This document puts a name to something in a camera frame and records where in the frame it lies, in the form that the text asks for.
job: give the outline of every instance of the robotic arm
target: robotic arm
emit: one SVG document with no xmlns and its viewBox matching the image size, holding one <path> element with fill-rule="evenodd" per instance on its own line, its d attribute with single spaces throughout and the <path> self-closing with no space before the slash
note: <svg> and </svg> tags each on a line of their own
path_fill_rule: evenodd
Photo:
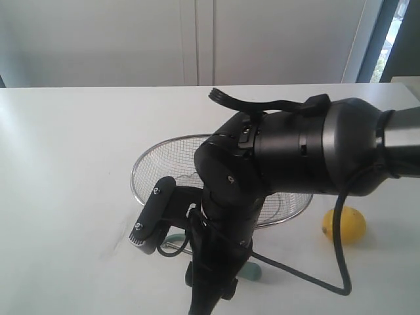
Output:
<svg viewBox="0 0 420 315">
<path fill-rule="evenodd" d="M 251 255 L 348 295 L 339 231 L 344 200 L 347 194 L 370 194 L 387 178 L 420 177 L 420 107 L 382 112 L 359 98 L 331 102 L 326 94 L 302 104 L 250 103 L 218 89 L 210 98 L 238 113 L 196 150 L 203 190 L 161 179 L 131 241 L 152 253 L 171 225 L 186 230 L 193 251 L 186 272 L 192 287 L 190 315 L 210 314 L 219 299 L 231 299 L 236 274 Z M 333 231 L 343 289 L 252 252 L 265 197 L 275 192 L 339 195 Z"/>
</svg>

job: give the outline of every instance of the lemon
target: lemon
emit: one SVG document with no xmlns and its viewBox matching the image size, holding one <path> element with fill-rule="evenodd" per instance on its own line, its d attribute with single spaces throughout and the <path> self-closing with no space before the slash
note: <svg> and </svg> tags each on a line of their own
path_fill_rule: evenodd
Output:
<svg viewBox="0 0 420 315">
<path fill-rule="evenodd" d="M 322 219 L 322 232 L 330 239 L 333 239 L 333 214 L 334 209 L 329 210 Z M 362 239 L 366 232 L 366 221 L 356 209 L 343 207 L 341 213 L 341 242 L 352 244 Z"/>
</svg>

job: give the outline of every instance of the light green object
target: light green object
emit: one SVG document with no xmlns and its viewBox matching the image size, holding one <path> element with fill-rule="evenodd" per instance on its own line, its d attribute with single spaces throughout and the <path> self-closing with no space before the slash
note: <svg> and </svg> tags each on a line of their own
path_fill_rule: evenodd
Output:
<svg viewBox="0 0 420 315">
<path fill-rule="evenodd" d="M 162 243 L 162 246 L 170 247 L 173 249 L 179 249 L 180 246 L 174 243 L 183 242 L 184 240 L 185 240 L 184 234 L 172 234 L 165 238 L 165 240 Z M 192 251 L 191 249 L 186 248 L 184 249 L 184 253 L 191 255 Z M 261 279 L 262 274 L 263 274 L 263 271 L 261 270 L 261 267 L 258 264 L 247 261 L 242 267 L 242 269 L 238 272 L 238 277 L 241 277 L 249 281 L 258 281 Z"/>
</svg>

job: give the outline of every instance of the wire mesh basket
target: wire mesh basket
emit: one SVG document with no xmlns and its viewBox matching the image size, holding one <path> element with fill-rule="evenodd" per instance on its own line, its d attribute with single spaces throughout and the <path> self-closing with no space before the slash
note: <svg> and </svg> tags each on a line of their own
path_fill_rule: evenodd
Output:
<svg viewBox="0 0 420 315">
<path fill-rule="evenodd" d="M 131 190 L 144 205 L 156 182 L 171 176 L 179 186 L 203 188 L 194 167 L 194 152 L 210 135 L 192 135 L 169 139 L 145 151 L 131 174 Z M 297 216 L 312 200 L 310 194 L 276 193 L 265 199 L 257 228 L 281 223 Z"/>
</svg>

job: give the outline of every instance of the white tabletop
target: white tabletop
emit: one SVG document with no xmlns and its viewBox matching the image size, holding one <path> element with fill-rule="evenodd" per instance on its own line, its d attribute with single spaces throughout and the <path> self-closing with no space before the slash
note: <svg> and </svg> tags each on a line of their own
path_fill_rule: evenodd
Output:
<svg viewBox="0 0 420 315">
<path fill-rule="evenodd" d="M 360 97 L 376 107 L 420 103 L 401 84 L 223 87 L 238 98 Z M 166 138 L 212 133 L 232 114 L 209 87 L 0 89 L 0 314 L 187 314 L 189 256 L 147 256 L 127 241 L 141 206 L 131 167 Z M 367 220 L 346 247 L 349 297 L 261 263 L 214 314 L 418 314 L 420 180 L 388 180 L 349 198 Z M 254 234 L 255 251 L 341 285 L 321 232 L 334 197 L 315 196 L 296 219 Z"/>
</svg>

